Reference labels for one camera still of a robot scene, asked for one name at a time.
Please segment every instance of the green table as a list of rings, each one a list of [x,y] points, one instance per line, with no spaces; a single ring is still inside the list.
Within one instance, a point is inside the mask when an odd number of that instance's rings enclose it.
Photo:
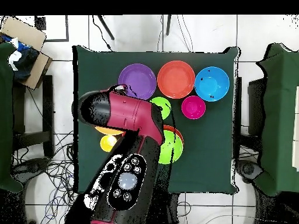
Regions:
[[[18,193],[23,190],[23,186],[11,176],[13,153],[13,70],[8,64],[8,58],[15,50],[11,43],[0,44],[0,189]]]
[[[231,184],[232,158],[232,107],[234,97],[234,59],[236,47],[224,53],[179,53],[179,52],[91,52],[77,46],[78,96],[84,93],[107,89],[118,84],[120,72],[134,63],[144,64],[158,75],[167,62],[187,62],[197,75],[203,68],[220,67],[230,79],[227,95],[217,102],[206,102],[206,112],[198,120],[189,120],[181,112],[184,99],[168,99],[171,103],[177,129],[184,138],[184,150],[172,166],[168,191],[211,192],[232,194],[237,190]],[[163,96],[157,87],[150,98]],[[173,126],[171,116],[164,124]],[[78,191],[86,190],[96,171],[108,153],[100,148],[103,136],[94,128],[78,123]]]
[[[292,167],[295,95],[299,86],[299,53],[287,51],[280,44],[269,45],[263,61],[265,73],[263,97],[265,126],[260,163],[265,172],[256,185],[267,195],[281,191],[299,193],[299,172]]]

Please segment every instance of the blue object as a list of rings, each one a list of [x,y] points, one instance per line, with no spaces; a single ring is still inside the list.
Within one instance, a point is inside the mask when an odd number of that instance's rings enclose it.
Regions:
[[[11,38],[9,38],[9,37],[7,37],[6,35],[2,35],[1,36],[5,41],[7,41],[7,42],[10,42],[12,39]],[[21,51],[24,51],[24,50],[27,50],[27,49],[29,49],[30,48],[30,46],[28,46],[28,45],[24,45],[23,43],[21,43],[21,42],[19,42],[19,46],[18,46],[18,51],[19,52],[21,52]]]
[[[230,88],[228,75],[218,67],[207,67],[201,70],[194,84],[197,95],[207,102],[222,99]]]

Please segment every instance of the chair leg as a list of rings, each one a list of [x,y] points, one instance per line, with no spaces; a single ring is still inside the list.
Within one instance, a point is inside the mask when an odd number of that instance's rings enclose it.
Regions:
[[[101,15],[98,15],[98,18],[100,19],[101,24],[102,24],[103,27],[106,29],[106,31],[107,31],[107,33],[109,34],[110,38],[111,38],[112,40],[114,40],[114,36],[112,35],[111,31],[110,31],[109,28],[107,27],[107,25],[106,25],[104,19],[102,18],[102,16],[101,16]]]
[[[169,29],[171,28],[171,15],[167,16],[167,27],[166,27],[166,35],[169,35]]]

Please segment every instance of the floor tile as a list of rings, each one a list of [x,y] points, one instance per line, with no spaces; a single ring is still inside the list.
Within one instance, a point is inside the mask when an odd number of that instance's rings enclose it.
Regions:
[[[240,61],[260,61],[267,46],[283,43],[293,51],[299,49],[298,15],[238,15]]]
[[[234,205],[255,206],[255,190],[252,184],[245,184],[238,173],[235,173],[235,184],[239,192],[234,194]]]
[[[73,142],[72,135],[57,136],[54,137],[55,151],[57,151],[57,149],[61,147],[59,140],[61,141],[62,146]],[[60,151],[53,157],[49,164],[47,172],[52,177],[49,177],[48,174],[43,173],[33,178],[29,182],[26,190],[26,204],[48,204],[55,197],[62,197],[64,195],[65,189],[62,188],[60,189],[60,191],[57,191],[56,188],[64,186],[63,182],[65,182],[66,179],[70,183],[69,188],[71,188],[74,183],[74,179],[72,176],[72,174],[74,173],[74,165],[70,163],[70,160],[67,157],[67,147],[64,147],[63,150],[60,149]],[[60,174],[63,174],[63,178],[65,178],[65,180],[60,179]],[[58,198],[53,201],[53,204],[61,205],[65,204],[65,202],[62,198]]]
[[[223,193],[186,193],[190,205],[232,205],[232,195]]]
[[[25,132],[43,131],[43,84],[38,89],[26,88],[24,104]]]
[[[162,30],[160,15],[117,15],[103,16],[105,23],[115,37],[112,41],[97,16],[95,24],[103,33],[103,38],[113,51],[157,51],[159,33]],[[109,51],[102,39],[101,32],[90,20],[90,49]]]
[[[44,157],[44,148],[43,144],[35,144],[27,149],[19,149],[16,150],[14,153],[14,157],[18,159],[19,162],[24,162],[25,160],[30,160],[34,158],[43,158]]]
[[[44,205],[26,205],[27,221],[34,220],[36,224],[64,224],[68,206],[46,207]]]
[[[54,160],[66,160],[70,159],[67,156],[67,146],[68,144],[74,143],[74,135],[54,135],[54,143],[55,143],[55,157]]]
[[[254,62],[240,62],[238,65],[238,74],[242,78],[242,106],[241,106],[241,124],[249,124],[248,110],[248,85],[249,82],[263,78],[264,74]]]
[[[34,16],[16,16],[16,18],[34,27]]]
[[[186,216],[179,217],[179,224],[232,224],[232,207],[186,207]],[[185,208],[178,207],[178,216],[185,215]]]
[[[42,53],[53,60],[72,60],[72,46],[88,47],[88,16],[68,16],[69,42],[45,42]]]
[[[55,133],[69,133],[74,130],[74,118],[71,111],[74,101],[72,62],[53,61],[47,75],[53,76]]]
[[[255,221],[255,207],[235,207],[233,224],[253,224]]]
[[[167,15],[164,18],[164,30],[166,32]],[[183,15],[183,18],[192,38],[194,51],[221,53],[227,47],[236,46],[236,15]],[[178,21],[177,15],[172,15],[169,36],[165,35],[164,38],[165,51],[188,52],[182,32],[186,43],[189,43],[189,47],[192,47],[183,18],[182,15],[179,15]]]
[[[66,40],[68,27],[66,25],[65,15],[46,15],[46,29],[43,32],[46,34],[46,40]]]

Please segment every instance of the white tile floor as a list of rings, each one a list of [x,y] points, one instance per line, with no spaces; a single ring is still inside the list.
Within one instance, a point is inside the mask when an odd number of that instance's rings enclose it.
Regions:
[[[104,20],[115,36],[112,41],[105,32],[99,19],[95,16],[95,23],[102,29],[104,39],[113,51],[162,51],[162,36],[157,46],[159,34],[162,30],[160,15],[124,15],[105,16]],[[31,18],[23,17],[25,22],[32,22]],[[167,15],[164,16],[164,33],[166,32]],[[227,47],[238,46],[241,56],[238,64],[238,75],[242,77],[242,125],[248,125],[248,95],[247,85],[250,81],[263,77],[262,70],[255,64],[260,61],[270,43],[284,43],[292,50],[299,49],[299,28],[295,15],[182,15],[172,16],[169,36],[164,35],[164,51],[188,52],[183,42],[179,25],[185,34],[190,49],[191,42],[184,22],[192,37],[193,51],[206,53],[220,53]],[[54,129],[59,139],[73,130],[71,103],[73,98],[72,74],[72,45],[85,46],[94,51],[108,51],[101,38],[100,30],[93,25],[92,16],[68,16],[69,42],[45,43],[42,52],[51,56],[53,62],[47,74],[53,76],[54,83]],[[42,88],[36,89],[33,96],[40,109]],[[26,131],[41,130],[41,116],[31,99],[26,94]],[[71,142],[67,138],[63,143]],[[30,147],[25,158],[42,157],[40,145]],[[63,153],[56,159],[63,160]],[[255,216],[255,195],[253,187],[245,184],[239,175],[235,175],[235,183],[239,192],[235,195],[188,193],[186,201],[190,206],[178,206],[180,224],[253,224]],[[46,224],[43,219],[46,205],[54,189],[46,175],[33,179],[26,194],[26,211],[29,219],[37,220],[39,224]],[[179,201],[185,201],[185,194],[181,194]],[[51,220],[49,224],[58,224],[66,206],[58,206],[57,222]]]

